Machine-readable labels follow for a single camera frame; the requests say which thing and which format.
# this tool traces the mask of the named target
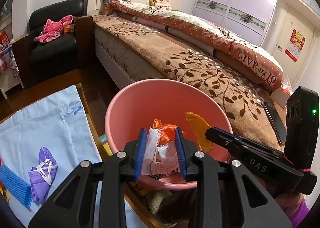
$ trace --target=hand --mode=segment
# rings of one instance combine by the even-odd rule
[[[276,197],[276,202],[288,217],[291,217],[298,210],[303,199],[303,195],[298,192],[289,192]]]

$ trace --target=blue brush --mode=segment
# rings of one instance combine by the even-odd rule
[[[137,139],[138,151],[134,161],[134,178],[138,181],[139,177],[141,176],[142,171],[142,163],[144,153],[146,152],[146,142],[147,142],[147,131],[145,129],[141,129],[139,133],[139,137]]]
[[[26,208],[31,206],[30,185],[12,172],[6,165],[0,167],[0,181],[10,193]]]
[[[181,129],[178,127],[175,129],[174,143],[176,145],[177,150],[180,174],[182,175],[183,180],[185,180],[187,178],[187,159],[184,152],[184,146],[182,144],[181,137],[183,137],[182,132]]]

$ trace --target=purple sleeve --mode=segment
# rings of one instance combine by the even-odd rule
[[[307,216],[309,212],[309,209],[307,208],[306,201],[303,198],[298,210],[295,212],[295,214],[291,217],[289,217],[293,228],[296,228],[298,224],[301,223],[301,221]]]

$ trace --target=pink string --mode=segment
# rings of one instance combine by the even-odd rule
[[[284,155],[284,158],[291,164],[294,166],[293,162],[288,159],[285,155]],[[308,169],[302,169],[302,168],[298,168],[298,170],[302,171],[302,172],[310,172],[311,171],[311,168],[308,168]]]

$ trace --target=orange plastic bag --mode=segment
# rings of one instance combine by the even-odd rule
[[[166,143],[174,141],[174,131],[177,128],[174,124],[162,124],[161,120],[153,120],[153,129],[161,131],[160,142],[158,146],[165,145]]]

